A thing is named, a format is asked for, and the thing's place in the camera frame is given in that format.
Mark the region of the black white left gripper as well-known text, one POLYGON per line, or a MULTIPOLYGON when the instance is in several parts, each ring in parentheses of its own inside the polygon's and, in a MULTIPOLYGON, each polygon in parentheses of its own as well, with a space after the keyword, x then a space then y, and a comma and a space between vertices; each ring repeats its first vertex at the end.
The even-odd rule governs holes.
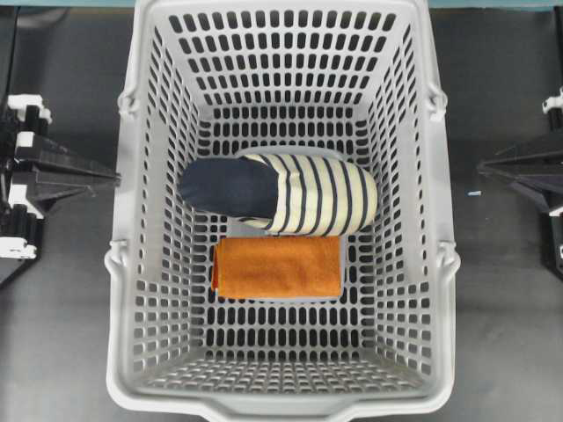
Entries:
POLYGON ((121 184, 115 170, 40 136, 51 123, 39 94, 12 94, 1 103, 2 287, 39 260, 44 215, 56 202, 121 184), (29 162, 17 157, 25 148, 29 162))

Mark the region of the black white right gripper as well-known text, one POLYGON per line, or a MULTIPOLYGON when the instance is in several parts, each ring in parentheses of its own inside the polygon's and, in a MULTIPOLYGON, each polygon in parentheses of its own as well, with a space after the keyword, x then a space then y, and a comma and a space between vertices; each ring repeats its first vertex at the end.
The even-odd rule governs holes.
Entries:
POLYGON ((544 101, 542 109, 550 133, 495 153, 479 163, 478 172, 507 177, 512 189, 547 214, 545 264, 562 280, 562 88, 544 101))

